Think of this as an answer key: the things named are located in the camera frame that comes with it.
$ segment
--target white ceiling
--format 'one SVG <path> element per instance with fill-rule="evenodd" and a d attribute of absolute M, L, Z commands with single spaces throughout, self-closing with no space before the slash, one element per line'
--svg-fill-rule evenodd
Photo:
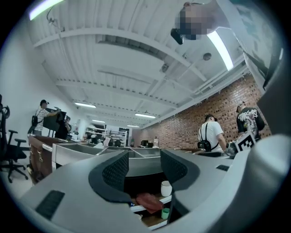
<path fill-rule="evenodd" d="M 72 102 L 90 103 L 89 119 L 146 127 L 229 85 L 247 71 L 229 29 L 218 29 L 234 69 L 207 36 L 179 46 L 170 36 L 185 0 L 65 0 L 29 21 L 43 67 Z M 211 53 L 209 61 L 202 59 Z M 161 72 L 163 64 L 169 66 Z M 144 119 L 135 113 L 156 116 Z"/>

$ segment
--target cup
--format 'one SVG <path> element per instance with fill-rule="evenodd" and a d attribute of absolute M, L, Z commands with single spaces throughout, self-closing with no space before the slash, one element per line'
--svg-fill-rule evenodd
<path fill-rule="evenodd" d="M 142 218 L 142 214 L 137 214 L 135 213 L 136 217 L 141 221 L 141 218 Z"/>
<path fill-rule="evenodd" d="M 162 219 L 167 219 L 169 217 L 170 209 L 164 208 L 162 209 Z"/>
<path fill-rule="evenodd" d="M 163 197 L 168 197 L 171 195 L 172 186 L 170 185 L 169 181 L 163 181 L 161 184 L 161 194 Z"/>

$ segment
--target light fixture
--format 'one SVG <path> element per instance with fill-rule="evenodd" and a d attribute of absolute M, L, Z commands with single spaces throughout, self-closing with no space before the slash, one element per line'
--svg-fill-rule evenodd
<path fill-rule="evenodd" d="M 77 102 L 75 102 L 75 104 L 78 105 L 78 106 L 82 106 L 82 107 L 96 108 L 95 105 L 91 105 L 91 104 L 82 104 L 82 103 L 77 103 Z"/>
<path fill-rule="evenodd" d="M 143 115 L 143 114 L 139 114 L 139 113 L 136 113 L 135 115 L 138 116 L 138 117 L 155 118 L 155 116 Z"/>
<path fill-rule="evenodd" d="M 37 5 L 30 13 L 29 13 L 29 19 L 33 20 L 36 16 L 44 12 L 46 9 L 49 9 L 53 5 L 62 2 L 63 0 L 45 0 L 39 5 Z"/>
<path fill-rule="evenodd" d="M 224 64 L 226 65 L 226 68 L 228 71 L 230 71 L 233 68 L 233 63 L 231 60 L 231 56 L 229 55 L 226 46 L 224 45 L 222 39 L 218 35 L 216 31 L 207 34 L 208 38 L 211 40 L 211 42 L 214 44 L 216 49 L 218 50 L 221 58 L 224 61 Z"/>
<path fill-rule="evenodd" d="M 94 122 L 100 122 L 100 123 L 105 123 L 103 121 L 98 121 L 98 120 L 92 120 L 92 121 L 94 121 Z"/>

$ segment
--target office chair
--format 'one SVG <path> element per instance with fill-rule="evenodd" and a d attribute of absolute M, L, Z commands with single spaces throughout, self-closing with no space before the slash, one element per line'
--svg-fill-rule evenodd
<path fill-rule="evenodd" d="M 0 165 L 0 171 L 2 171 L 2 168 L 9 168 L 8 171 L 8 180 L 10 183 L 12 183 L 12 180 L 10 178 L 12 171 L 17 171 L 21 175 L 25 177 L 26 180 L 28 180 L 28 177 L 20 171 L 18 168 L 22 167 L 23 170 L 25 170 L 25 167 L 23 165 L 17 165 L 14 164 L 14 162 L 17 162 L 18 159 L 24 159 L 26 158 L 26 155 L 21 151 L 20 149 L 20 144 L 22 142 L 26 142 L 26 140 L 22 139 L 15 139 L 17 142 L 17 146 L 11 145 L 11 139 L 14 133 L 18 133 L 17 131 L 14 130 L 9 130 L 10 136 L 9 136 L 9 141 L 7 143 L 7 138 L 6 138 L 6 119 L 10 115 L 10 110 L 9 107 L 3 107 L 1 105 L 1 112 L 0 112 L 0 117 L 1 117 L 1 123 L 0 123 L 0 161 L 8 161 L 9 164 L 7 165 Z"/>

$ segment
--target red brick wall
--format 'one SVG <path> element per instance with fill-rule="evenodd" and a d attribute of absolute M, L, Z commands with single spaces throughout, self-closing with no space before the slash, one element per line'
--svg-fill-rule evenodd
<path fill-rule="evenodd" d="M 224 131 L 224 137 L 229 142 L 238 136 L 236 125 L 237 105 L 244 101 L 247 106 L 259 109 L 256 102 L 260 97 L 261 93 L 254 78 L 246 76 L 224 88 L 220 93 L 214 94 L 207 100 L 185 109 L 161 123 L 143 130 L 133 130 L 132 137 L 135 140 L 135 146 L 140 145 L 141 140 L 153 141 L 157 136 L 159 145 L 163 148 L 197 148 L 198 130 L 208 113 L 218 118 L 218 122 Z M 266 137 L 271 135 L 271 131 L 266 125 L 260 134 L 261 137 Z"/>

